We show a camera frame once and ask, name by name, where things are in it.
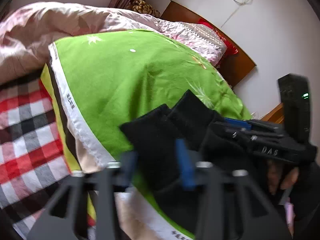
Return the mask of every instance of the yellow fabric strip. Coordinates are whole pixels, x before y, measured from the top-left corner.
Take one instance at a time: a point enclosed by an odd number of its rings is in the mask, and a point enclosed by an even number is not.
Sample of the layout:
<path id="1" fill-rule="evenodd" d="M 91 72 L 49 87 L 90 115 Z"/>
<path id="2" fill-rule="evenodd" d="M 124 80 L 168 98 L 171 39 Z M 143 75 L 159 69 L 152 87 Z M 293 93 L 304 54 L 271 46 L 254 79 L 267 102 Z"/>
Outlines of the yellow fabric strip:
<path id="1" fill-rule="evenodd" d="M 59 132 L 59 135 L 60 135 L 60 138 L 62 141 L 63 154 L 66 158 L 67 164 L 68 164 L 69 168 L 71 169 L 71 171 L 81 170 L 81 167 L 80 167 L 78 161 L 72 155 L 72 153 L 70 152 L 70 150 L 68 149 L 67 144 L 66 144 L 66 135 L 63 130 L 62 121 L 61 121 L 61 117 L 60 117 L 60 111 L 58 108 L 57 99 L 54 95 L 54 91 L 53 91 L 53 87 L 52 87 L 51 78 L 50 78 L 49 69 L 48 69 L 47 64 L 44 65 L 40 79 L 52 99 L 52 106 L 53 106 L 54 114 L 56 116 L 58 132 Z M 94 220 L 96 220 L 96 212 L 94 210 L 91 198 L 89 196 L 88 196 L 88 214 Z"/>

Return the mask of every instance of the white border strip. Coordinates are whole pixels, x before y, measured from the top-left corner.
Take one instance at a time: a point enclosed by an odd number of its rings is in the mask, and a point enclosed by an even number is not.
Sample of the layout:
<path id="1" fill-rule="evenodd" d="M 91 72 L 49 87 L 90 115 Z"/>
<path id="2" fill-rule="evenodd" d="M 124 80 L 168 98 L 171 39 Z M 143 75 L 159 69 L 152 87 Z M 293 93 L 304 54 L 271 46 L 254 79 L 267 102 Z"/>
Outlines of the white border strip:
<path id="1" fill-rule="evenodd" d="M 51 66 L 59 88 L 62 107 L 68 120 L 71 121 L 68 127 L 73 130 L 72 132 L 76 139 L 79 139 L 88 152 L 95 157 L 97 164 L 105 167 L 108 162 L 115 159 L 98 141 L 76 105 L 64 75 L 55 43 L 49 45 L 49 51 L 52 57 Z M 190 239 L 170 225 L 135 187 L 132 188 L 131 193 L 120 193 L 118 196 L 132 208 L 136 218 L 153 230 L 158 237 L 165 240 L 177 240 L 179 238 L 176 236 L 179 234 L 180 239 L 182 237 L 185 240 Z"/>

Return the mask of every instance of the hand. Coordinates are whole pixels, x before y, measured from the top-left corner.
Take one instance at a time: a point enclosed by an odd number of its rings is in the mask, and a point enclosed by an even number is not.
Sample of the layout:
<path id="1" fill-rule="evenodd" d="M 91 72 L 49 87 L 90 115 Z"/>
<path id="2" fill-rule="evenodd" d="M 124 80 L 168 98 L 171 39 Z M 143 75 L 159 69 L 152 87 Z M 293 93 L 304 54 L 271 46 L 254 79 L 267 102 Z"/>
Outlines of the hand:
<path id="1" fill-rule="evenodd" d="M 283 172 L 283 164 L 279 162 L 275 162 L 273 160 L 268 160 L 268 188 L 269 192 L 274 195 L 278 189 L 279 182 Z M 284 178 L 280 185 L 280 189 L 288 189 L 293 186 L 298 179 L 299 176 L 299 168 L 293 168 L 287 176 Z"/>

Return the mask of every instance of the red plaid cloth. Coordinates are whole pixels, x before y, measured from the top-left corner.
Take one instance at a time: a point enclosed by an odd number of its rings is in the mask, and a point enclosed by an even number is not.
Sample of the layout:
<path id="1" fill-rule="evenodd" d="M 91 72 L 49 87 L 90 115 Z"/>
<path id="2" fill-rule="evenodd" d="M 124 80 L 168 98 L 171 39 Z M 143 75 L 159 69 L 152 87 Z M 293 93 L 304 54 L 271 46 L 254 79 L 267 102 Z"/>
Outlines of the red plaid cloth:
<path id="1" fill-rule="evenodd" d="M 70 174 L 40 72 L 0 87 L 0 207 L 26 238 Z"/>

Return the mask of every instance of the red pillow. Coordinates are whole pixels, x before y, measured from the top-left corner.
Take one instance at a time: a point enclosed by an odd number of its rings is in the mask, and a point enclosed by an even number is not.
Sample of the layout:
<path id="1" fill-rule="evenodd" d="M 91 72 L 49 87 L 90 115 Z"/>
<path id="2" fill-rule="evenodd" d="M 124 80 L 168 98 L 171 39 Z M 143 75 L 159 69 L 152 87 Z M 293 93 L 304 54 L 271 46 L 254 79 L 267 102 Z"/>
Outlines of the red pillow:
<path id="1" fill-rule="evenodd" d="M 223 41 L 223 43 L 227 46 L 227 50 L 226 52 L 223 54 L 222 58 L 220 59 L 220 61 L 217 63 L 217 65 L 220 65 L 220 63 L 222 62 L 223 59 L 225 59 L 227 56 L 229 55 L 234 55 L 238 53 L 238 49 L 233 46 L 229 41 L 226 40 L 225 37 L 223 37 L 219 31 L 217 30 L 216 27 L 212 26 L 210 23 L 206 22 L 204 19 L 200 19 L 198 21 L 199 24 L 205 25 L 207 27 L 209 27 L 210 29 L 212 29 L 218 36 L 219 38 Z"/>

